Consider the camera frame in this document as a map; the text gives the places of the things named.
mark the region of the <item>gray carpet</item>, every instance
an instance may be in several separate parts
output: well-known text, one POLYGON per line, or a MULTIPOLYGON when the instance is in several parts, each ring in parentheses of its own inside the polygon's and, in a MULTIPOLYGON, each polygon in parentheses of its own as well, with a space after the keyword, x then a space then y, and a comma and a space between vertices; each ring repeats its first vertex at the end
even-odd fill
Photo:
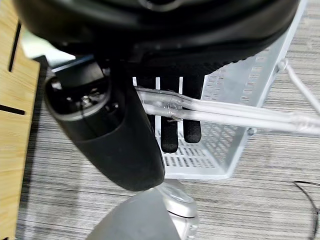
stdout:
MULTIPOLYGON (((319 0, 309 1, 287 57, 320 99, 319 0)), ((315 113, 286 74, 278 75, 264 106, 315 113)), ((34 111, 16 237, 85 239, 107 213, 133 194, 106 179, 79 153, 40 97, 34 111)), ((320 140, 254 136, 230 179, 182 181, 198 204, 197 239, 308 239, 313 212, 291 183, 294 180, 320 183, 320 140)), ((320 207, 320 187, 305 189, 320 207)))

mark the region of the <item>black cable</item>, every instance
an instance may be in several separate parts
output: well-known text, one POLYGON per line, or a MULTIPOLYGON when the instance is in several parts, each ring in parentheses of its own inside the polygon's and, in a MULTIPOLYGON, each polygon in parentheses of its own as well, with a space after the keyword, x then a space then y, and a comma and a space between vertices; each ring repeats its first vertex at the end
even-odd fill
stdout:
POLYGON ((313 210, 315 212, 315 219, 313 221, 313 234, 309 238, 310 240, 315 240, 316 239, 316 234, 317 234, 317 229, 318 229, 318 226, 319 226, 319 221, 318 221, 319 220, 319 210, 317 209, 312 197, 301 186, 299 186, 298 184, 309 184, 309 185, 315 185, 315 186, 318 186, 318 187, 320 187, 320 184, 319 183, 314 183, 314 182, 309 182, 309 181, 294 181, 293 183, 297 188, 299 188, 306 195, 306 197, 310 201, 310 203, 312 205, 312 208, 313 208, 313 210))

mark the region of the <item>silver metal surface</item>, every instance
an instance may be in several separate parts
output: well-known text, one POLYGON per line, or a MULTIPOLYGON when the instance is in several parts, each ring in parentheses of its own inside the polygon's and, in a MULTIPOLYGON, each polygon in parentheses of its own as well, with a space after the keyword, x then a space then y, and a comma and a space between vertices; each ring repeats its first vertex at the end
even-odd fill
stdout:
POLYGON ((198 229, 197 213, 177 215, 179 205, 195 201, 168 183, 139 193, 117 206, 91 232, 87 240, 190 240, 198 229))
POLYGON ((154 188, 121 203, 87 237, 87 240, 180 239, 161 194, 154 188))
POLYGON ((183 190, 166 182, 155 188, 162 194, 163 203, 169 212, 184 218, 194 218, 197 215, 196 202, 183 190))
POLYGON ((197 216, 193 218, 186 218, 174 215, 170 212, 169 215, 181 240, 195 239, 199 224, 199 219, 197 216))
POLYGON ((35 60, 45 56, 49 66, 52 68, 76 59, 74 55, 58 50, 47 40, 27 30, 22 34, 21 45, 27 58, 35 60))

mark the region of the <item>screw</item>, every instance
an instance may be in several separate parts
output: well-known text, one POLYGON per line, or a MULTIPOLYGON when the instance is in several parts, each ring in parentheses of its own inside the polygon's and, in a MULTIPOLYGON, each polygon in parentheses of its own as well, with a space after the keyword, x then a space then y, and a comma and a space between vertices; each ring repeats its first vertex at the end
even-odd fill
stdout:
POLYGON ((250 127, 248 130, 247 130, 247 133, 249 136, 253 136, 257 133, 257 129, 254 128, 254 127, 250 127))

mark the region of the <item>floor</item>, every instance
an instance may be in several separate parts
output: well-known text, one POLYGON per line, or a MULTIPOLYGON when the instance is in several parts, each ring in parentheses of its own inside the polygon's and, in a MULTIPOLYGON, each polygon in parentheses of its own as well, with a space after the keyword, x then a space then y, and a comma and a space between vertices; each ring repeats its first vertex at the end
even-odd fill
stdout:
MULTIPOLYGON (((319 0, 309 1, 287 57, 320 99, 319 0)), ((85 239, 108 212, 133 193, 110 182, 79 153, 43 107, 39 95, 16 237, 85 239)), ((315 113, 284 73, 278 75, 264 107, 315 113)), ((295 180, 320 183, 320 140, 254 136, 230 179, 182 181, 198 204, 197 239, 307 240, 313 212, 305 195, 292 184, 295 180)), ((320 207, 320 187, 305 189, 320 207)))

